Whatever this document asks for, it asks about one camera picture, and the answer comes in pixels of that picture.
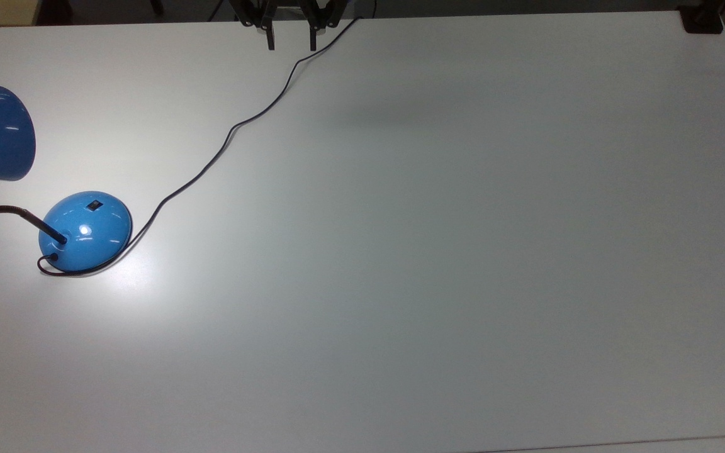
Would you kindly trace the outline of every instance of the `black flexible arm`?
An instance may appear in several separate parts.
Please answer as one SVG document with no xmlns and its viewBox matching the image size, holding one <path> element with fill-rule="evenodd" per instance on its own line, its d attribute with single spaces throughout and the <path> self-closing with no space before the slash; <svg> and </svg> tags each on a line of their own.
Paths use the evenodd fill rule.
<svg viewBox="0 0 725 453">
<path fill-rule="evenodd" d="M 29 212 L 28 210 L 26 210 L 24 208 L 20 208 L 18 206 L 6 206 L 6 204 L 3 204 L 2 206 L 0 206 L 0 214 L 18 215 L 18 217 L 21 217 L 24 220 L 29 221 L 29 223 L 32 223 L 33 225 L 38 227 L 39 230 L 42 230 L 44 233 L 52 236 L 53 240 L 56 240 L 61 244 L 66 243 L 65 236 L 58 233 L 56 229 L 47 225 L 46 223 L 44 223 L 43 220 L 35 217 L 35 215 L 33 215 L 32 212 Z"/>
</svg>

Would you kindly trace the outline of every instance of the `floor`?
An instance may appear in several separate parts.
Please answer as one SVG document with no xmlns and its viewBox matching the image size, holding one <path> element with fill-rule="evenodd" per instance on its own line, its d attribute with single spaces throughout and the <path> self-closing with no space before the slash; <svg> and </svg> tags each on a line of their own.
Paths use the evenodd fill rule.
<svg viewBox="0 0 725 453">
<path fill-rule="evenodd" d="M 59 8 L 68 1 L 72 14 Z M 164 14 L 155 14 L 150 0 L 43 0 L 40 21 L 44 23 L 153 23 L 233 20 L 233 9 L 221 0 L 159 0 Z M 320 5 L 326 0 L 319 0 Z M 279 0 L 276 20 L 303 18 L 296 0 Z M 482 14 L 574 13 L 590 11 L 664 11 L 696 4 L 697 0 L 350 0 L 345 17 L 375 14 L 380 18 L 431 17 Z"/>
</svg>

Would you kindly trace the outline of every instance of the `black cable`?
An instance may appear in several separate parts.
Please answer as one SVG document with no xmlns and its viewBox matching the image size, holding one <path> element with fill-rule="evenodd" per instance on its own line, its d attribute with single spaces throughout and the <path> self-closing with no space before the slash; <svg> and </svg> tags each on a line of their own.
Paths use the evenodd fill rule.
<svg viewBox="0 0 725 453">
<path fill-rule="evenodd" d="M 628 440 L 628 441 L 620 441 L 620 442 L 599 442 L 599 444 L 555 445 L 555 447 L 524 447 L 524 448 L 507 448 L 504 450 L 478 450 L 478 451 L 471 451 L 470 453 L 520 453 L 522 451 L 544 451 L 544 450 L 563 450 L 563 449 L 571 449 L 571 448 L 610 447 L 611 445 L 664 444 L 665 442 L 687 442 L 687 441 L 714 440 L 714 439 L 725 439 L 725 435 L 693 436 L 693 437 L 666 438 L 666 439 Z"/>
<path fill-rule="evenodd" d="M 346 25 L 346 27 L 343 28 L 342 31 L 340 31 L 340 33 L 338 33 L 337 36 L 335 36 L 334 39 L 330 43 L 326 44 L 326 46 L 324 46 L 324 48 L 320 49 L 319 51 L 317 51 L 311 55 L 307 55 L 307 57 L 301 58 L 299 61 L 296 61 L 296 63 L 293 64 L 293 69 L 291 69 L 289 77 L 287 77 L 287 82 L 284 83 L 284 88 L 282 88 L 281 92 L 279 92 L 279 95 L 273 99 L 273 102 L 270 103 L 267 107 L 265 107 L 258 114 L 248 118 L 247 120 L 240 121 L 239 123 L 234 124 L 234 126 L 231 126 L 231 129 L 229 129 L 228 134 L 225 135 L 225 140 L 222 142 L 222 146 L 216 152 L 214 157 L 211 158 L 209 163 L 205 164 L 203 169 L 197 175 L 195 175 L 194 178 L 189 180 L 189 182 L 187 182 L 183 186 L 179 187 L 178 190 L 176 190 L 173 193 L 170 193 L 170 195 L 167 195 L 166 198 L 161 200 L 161 203 L 159 203 L 158 206 L 155 207 L 155 211 L 153 211 L 153 214 L 150 215 L 150 218 L 149 218 L 149 220 L 147 220 L 147 223 L 145 223 L 144 226 L 142 226 L 142 229 L 139 230 L 138 233 L 136 233 L 136 235 L 133 236 L 133 238 L 130 241 L 128 241 L 128 243 L 126 244 L 124 249 L 121 250 L 121 252 L 119 252 L 117 255 L 113 256 L 113 258 L 111 258 L 109 261 L 106 261 L 103 264 L 98 265 L 97 267 L 92 267 L 91 269 L 84 269 L 82 271 L 75 271 L 75 272 L 52 272 L 52 271 L 44 269 L 44 267 L 41 266 L 41 261 L 52 260 L 51 256 L 44 255 L 44 256 L 41 256 L 40 258 L 38 258 L 38 263 L 37 263 L 38 269 L 40 269 L 41 272 L 43 272 L 44 274 L 50 275 L 50 276 L 83 276 L 83 275 L 90 274 L 93 272 L 97 272 L 98 270 L 104 269 L 105 267 L 108 267 L 110 264 L 112 264 L 113 262 L 118 260 L 121 256 L 124 256 L 124 254 L 129 252 L 129 250 L 132 249 L 132 247 L 135 246 L 135 244 L 138 243 L 139 240 L 141 240 L 141 238 L 144 236 L 144 234 L 147 233 L 147 229 L 150 228 L 150 225 L 153 224 L 153 221 L 155 221 L 155 218 L 158 217 L 159 212 L 161 212 L 161 208 L 163 208 L 164 205 L 167 204 L 168 201 L 172 200 L 172 198 L 177 197 L 182 192 L 184 192 L 184 190 L 189 189 L 189 187 L 192 186 L 192 184 L 198 182 L 198 180 L 201 179 L 201 177 L 203 177 L 203 175 L 205 175 L 205 172 L 209 171 L 210 167 L 212 167 L 213 164 L 215 164 L 219 160 L 219 158 L 225 152 L 225 149 L 228 148 L 228 145 L 231 142 L 231 138 L 233 138 L 234 132 L 236 132 L 240 127 L 245 126 L 245 124 L 252 123 L 253 121 L 258 120 L 262 115 L 264 115 L 268 111 L 270 111 L 270 109 L 273 109 L 273 106 L 275 106 L 276 104 L 279 103 L 281 98 L 283 98 L 284 94 L 287 92 L 287 89 L 290 87 L 290 82 L 293 80 L 293 74 L 296 73 L 296 69 L 298 68 L 299 64 L 305 62 L 306 60 L 313 59 L 313 58 L 317 57 L 317 55 L 322 55 L 324 52 L 326 52 L 328 49 L 330 49 L 331 46 L 334 46 L 334 43 L 337 43 L 337 41 L 340 40 L 340 37 L 343 36 L 343 34 L 345 34 L 346 31 L 349 28 L 351 28 L 351 26 L 354 25 L 354 23 L 356 23 L 357 20 L 360 20 L 361 18 L 362 17 L 354 18 L 354 20 L 352 20 L 351 23 Z"/>
<path fill-rule="evenodd" d="M 214 11 L 212 11 L 212 14 L 209 16 L 209 20 L 207 20 L 206 22 L 211 22 L 212 20 L 214 20 L 214 16 L 216 16 L 216 12 L 218 12 L 220 10 L 220 6 L 222 6 L 222 1 L 223 0 L 219 0 L 219 2 L 216 4 L 216 6 L 214 6 Z"/>
</svg>

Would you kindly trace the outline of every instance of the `black metal bracket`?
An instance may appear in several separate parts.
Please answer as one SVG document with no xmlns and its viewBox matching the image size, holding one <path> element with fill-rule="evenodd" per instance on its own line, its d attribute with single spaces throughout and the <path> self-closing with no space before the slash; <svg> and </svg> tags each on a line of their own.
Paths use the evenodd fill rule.
<svg viewBox="0 0 725 453">
<path fill-rule="evenodd" d="M 724 7 L 725 0 L 702 0 L 698 6 L 679 6 L 677 9 L 687 33 L 719 35 L 723 31 L 720 14 Z"/>
<path fill-rule="evenodd" d="M 276 48 L 273 38 L 273 16 L 276 15 L 277 0 L 263 0 L 259 8 L 256 8 L 250 0 L 228 0 L 228 2 L 242 25 L 254 25 L 262 29 L 267 35 L 267 48 L 270 50 Z"/>
<path fill-rule="evenodd" d="M 234 14 L 244 26 L 254 25 L 267 35 L 267 48 L 274 50 L 273 17 L 276 16 L 279 0 L 262 0 L 257 8 L 250 0 L 229 0 Z M 317 48 L 317 32 L 330 26 L 335 28 L 346 10 L 346 0 L 329 0 L 324 8 L 319 8 L 315 0 L 298 0 L 298 5 L 307 22 L 310 23 L 310 50 Z"/>
</svg>

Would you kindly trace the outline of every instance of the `lamp base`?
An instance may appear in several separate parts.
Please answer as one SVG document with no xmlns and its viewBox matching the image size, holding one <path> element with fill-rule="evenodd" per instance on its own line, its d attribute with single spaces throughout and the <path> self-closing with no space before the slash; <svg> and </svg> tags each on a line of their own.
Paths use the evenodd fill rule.
<svg viewBox="0 0 725 453">
<path fill-rule="evenodd" d="M 48 263 L 64 272 L 86 271 L 107 263 L 126 247 L 133 230 L 124 203 L 96 191 L 64 198 L 43 220 L 67 239 L 61 244 L 44 232 L 38 233 L 43 255 L 57 255 L 57 260 Z"/>
</svg>

